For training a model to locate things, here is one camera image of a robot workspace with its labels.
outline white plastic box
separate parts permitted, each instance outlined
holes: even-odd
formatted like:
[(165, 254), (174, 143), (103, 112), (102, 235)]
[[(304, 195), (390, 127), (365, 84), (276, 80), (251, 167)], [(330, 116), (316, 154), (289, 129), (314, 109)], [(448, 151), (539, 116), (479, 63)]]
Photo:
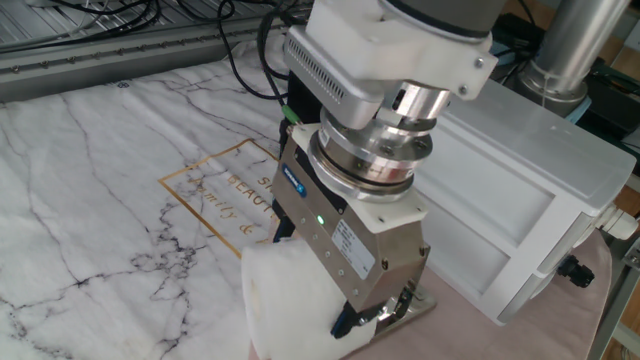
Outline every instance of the white plastic box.
[(493, 81), (474, 101), (454, 99), (432, 137), (415, 181), (429, 207), (427, 265), (498, 324), (548, 284), (635, 164)]

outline screw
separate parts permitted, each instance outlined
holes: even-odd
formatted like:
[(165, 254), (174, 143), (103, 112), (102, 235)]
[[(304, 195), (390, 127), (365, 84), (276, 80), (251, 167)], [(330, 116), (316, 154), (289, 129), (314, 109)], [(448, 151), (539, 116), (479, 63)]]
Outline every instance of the screw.
[(393, 156), (394, 154), (393, 149), (386, 145), (380, 146), (380, 151), (382, 151), (385, 155), (389, 155), (389, 156)]
[(420, 150), (425, 150), (427, 148), (427, 144), (424, 141), (416, 140), (416, 146)]

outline label sticker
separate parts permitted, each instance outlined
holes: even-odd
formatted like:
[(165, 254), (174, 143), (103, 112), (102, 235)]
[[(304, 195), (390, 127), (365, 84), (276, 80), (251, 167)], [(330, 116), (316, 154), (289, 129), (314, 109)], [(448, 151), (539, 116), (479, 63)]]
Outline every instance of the label sticker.
[(282, 173), (284, 173), (284, 176), (287, 177), (291, 185), (293, 185), (293, 187), (296, 189), (298, 194), (300, 194), (300, 196), (307, 197), (307, 189), (305, 189), (304, 185), (302, 185), (300, 180), (298, 180), (298, 178), (295, 175), (293, 175), (293, 171), (289, 169), (287, 164), (282, 164)]
[[(277, 166), (270, 152), (245, 140), (158, 182), (215, 235), (211, 241), (221, 241), (239, 259), (245, 246), (272, 240), (271, 179)], [(163, 213), (176, 227), (197, 228), (191, 217), (173, 216)]]
[(318, 138), (320, 139), (320, 143), (323, 147), (326, 147), (329, 143), (329, 134), (324, 129), (320, 129), (318, 132)]
[(376, 259), (344, 220), (338, 223), (331, 240), (349, 261), (353, 270), (358, 273), (360, 279), (366, 279)]

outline black cable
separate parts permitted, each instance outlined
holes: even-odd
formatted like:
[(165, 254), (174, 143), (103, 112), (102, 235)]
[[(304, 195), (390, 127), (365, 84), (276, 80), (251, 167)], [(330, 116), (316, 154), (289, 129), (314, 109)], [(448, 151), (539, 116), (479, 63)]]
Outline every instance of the black cable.
[(632, 147), (632, 148), (635, 148), (635, 149), (640, 149), (640, 146), (638, 146), (638, 145), (629, 144), (629, 143), (624, 142), (624, 141), (621, 141), (621, 143), (622, 143), (624, 146), (627, 146), (627, 147)]
[[(32, 50), (32, 49), (42, 49), (42, 48), (54, 47), (54, 46), (62, 46), (62, 45), (82, 44), (82, 43), (96, 41), (96, 40), (115, 38), (115, 37), (119, 37), (119, 36), (123, 36), (123, 35), (129, 34), (131, 32), (142, 30), (145, 27), (147, 27), (147, 26), (151, 25), (152, 23), (156, 22), (160, 18), (161, 14), (162, 14), (162, 9), (160, 7), (160, 1), (159, 0), (145, 0), (145, 3), (147, 4), (147, 6), (144, 8), (142, 13), (140, 13), (140, 15), (138, 15), (133, 20), (128, 21), (127, 23), (122, 24), (122, 25), (120, 25), (118, 27), (115, 27), (113, 29), (109, 29), (109, 30), (105, 30), (105, 31), (97, 33), (97, 34), (85, 36), (85, 37), (83, 37), (81, 39), (74, 39), (74, 40), (60, 41), (60, 42), (49, 43), (49, 44), (42, 44), (42, 45), (34, 46), (34, 47), (31, 47), (31, 48), (28, 48), (28, 49)], [(140, 23), (149, 14), (149, 12), (151, 11), (151, 8), (152, 8), (152, 6), (151, 6), (152, 4), (155, 4), (155, 6), (156, 6), (156, 12), (155, 12), (154, 16), (151, 19), (148, 19), (148, 20), (144, 21), (142, 24), (134, 26), (134, 25)]]
[(513, 74), (514, 74), (514, 73), (515, 73), (515, 74), (520, 73), (520, 70), (518, 70), (518, 71), (516, 72), (516, 69), (518, 69), (518, 68), (519, 68), (522, 64), (524, 64), (524, 63), (526, 63), (526, 60), (525, 60), (525, 61), (521, 61), (521, 62), (517, 63), (517, 64), (516, 64), (516, 65), (515, 65), (511, 70), (509, 70), (509, 72), (507, 73), (507, 75), (505, 75), (505, 76), (501, 77), (500, 79), (498, 79), (498, 80), (496, 80), (496, 81), (500, 81), (500, 80), (502, 80), (502, 81), (500, 82), (500, 84), (501, 84), (501, 85), (506, 84), (506, 83), (507, 83), (507, 81), (509, 81), (509, 79), (511, 79), (511, 76), (513, 76)]
[[(222, 2), (220, 3), (220, 6), (218, 7), (218, 17), (220, 17), (222, 15), (222, 8), (224, 7), (225, 3), (229, 2), (231, 0), (222, 0)], [(279, 100), (282, 99), (284, 97), (287, 96), (287, 94), (282, 94), (282, 95), (264, 95), (261, 94), (259, 92), (257, 92), (256, 90), (252, 89), (251, 86), (249, 86), (240, 76), (240, 74), (238, 73), (238, 69), (236, 68), (236, 63), (233, 60), (233, 54), (231, 53), (231, 46), (229, 45), (229, 41), (227, 40), (227, 36), (224, 33), (224, 30), (222, 28), (222, 21), (218, 22), (218, 31), (220, 32), (220, 37), (222, 38), (222, 42), (224, 43), (224, 47), (225, 50), (227, 51), (228, 57), (229, 57), (229, 63), (231, 64), (231, 70), (233, 71), (233, 75), (236, 77), (236, 79), (238, 80), (238, 82), (240, 83), (240, 85), (242, 85), (242, 87), (245, 88), (245, 90), (247, 90), (247, 92), (249, 92), (251, 95), (256, 96), (260, 99), (265, 99), (265, 100)]]
[(522, 5), (524, 12), (527, 13), (527, 16), (529, 17), (529, 21), (531, 22), (531, 25), (536, 26), (536, 21), (533, 19), (533, 14), (531, 14), (531, 9), (529, 9), (529, 6), (527, 5), (527, 3), (525, 3), (524, 0), (518, 0), (518, 2), (520, 3), (520, 5)]
[[(227, 20), (227, 19), (231, 18), (233, 16), (233, 14), (235, 14), (235, 12), (236, 12), (236, 6), (233, 4), (233, 1), (221, 2), (220, 6), (218, 6), (218, 17), (216, 17), (216, 18), (208, 18), (208, 17), (200, 16), (200, 15), (194, 13), (193, 11), (191, 11), (191, 9), (189, 9), (187, 4), (185, 4), (183, 0), (176, 0), (176, 1), (178, 2), (178, 5), (180, 5), (182, 10), (184, 10), (189, 16), (191, 16), (192, 18), (194, 18), (194, 19), (196, 19), (198, 21), (202, 21), (202, 22), (206, 22), (206, 23), (217, 23), (217, 22), (220, 22), (220, 21), (223, 21), (223, 20)], [(223, 9), (226, 4), (229, 4), (229, 7), (230, 7), (229, 12), (226, 13), (225, 15), (222, 15), (221, 9)]]
[(123, 6), (123, 7), (115, 9), (115, 10), (103, 11), (103, 10), (89, 9), (89, 8), (86, 8), (86, 7), (84, 7), (82, 5), (78, 5), (78, 4), (71, 4), (71, 3), (68, 3), (68, 2), (66, 2), (64, 0), (51, 0), (51, 1), (56, 3), (56, 4), (58, 4), (58, 5), (70, 7), (72, 9), (76, 9), (76, 10), (79, 10), (79, 11), (82, 11), (82, 12), (86, 12), (86, 13), (89, 13), (89, 14), (96, 14), (96, 15), (115, 15), (115, 14), (121, 13), (121, 12), (127, 10), (127, 9), (130, 9), (130, 8), (132, 8), (134, 6), (138, 6), (140, 4), (144, 4), (144, 3), (150, 2), (150, 0), (138, 0), (138, 1), (134, 1), (134, 2), (132, 2), (130, 4), (127, 4), (127, 5)]
[(260, 64), (262, 65), (262, 70), (267, 78), (267, 82), (269, 82), (269, 86), (271, 86), (271, 90), (277, 96), (277, 100), (280, 103), (280, 106), (284, 106), (284, 98), (280, 95), (280, 91), (278, 91), (278, 87), (276, 86), (275, 81), (273, 80), (273, 73), (278, 74), (275, 70), (269, 67), (267, 63), (266, 56), (266, 44), (267, 44), (267, 36), (269, 34), (269, 30), (271, 29), (271, 25), (273, 24), (273, 18), (280, 14), (280, 8), (285, 3), (286, 0), (280, 0), (278, 4), (273, 8), (272, 11), (267, 13), (260, 22), (260, 26), (258, 27), (258, 57), (260, 58)]
[(512, 52), (516, 52), (516, 49), (506, 49), (506, 50), (502, 50), (502, 51), (500, 51), (500, 52), (498, 52), (498, 53), (494, 54), (493, 56), (495, 56), (495, 57), (497, 57), (497, 58), (500, 58), (501, 56), (503, 56), (503, 55), (507, 55), (507, 54), (512, 53)]
[(289, 80), (289, 75), (281, 74), (275, 71), (269, 63), (267, 62), (265, 51), (267, 45), (267, 37), (269, 36), (269, 30), (271, 30), (271, 25), (273, 24), (273, 18), (275, 13), (268, 13), (260, 22), (260, 26), (258, 26), (258, 36), (257, 36), (257, 44), (258, 44), (258, 56), (260, 57), (260, 65), (262, 65), (263, 70), (270, 74), (273, 77), (276, 77), (281, 80)]

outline vent grille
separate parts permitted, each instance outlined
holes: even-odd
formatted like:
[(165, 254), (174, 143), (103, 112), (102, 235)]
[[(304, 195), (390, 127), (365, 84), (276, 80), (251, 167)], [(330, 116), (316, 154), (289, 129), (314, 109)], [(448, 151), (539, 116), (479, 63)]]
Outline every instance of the vent grille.
[(344, 97), (344, 90), (329, 76), (293, 39), (289, 39), (288, 51), (293, 58), (313, 77), (316, 82), (338, 104)]

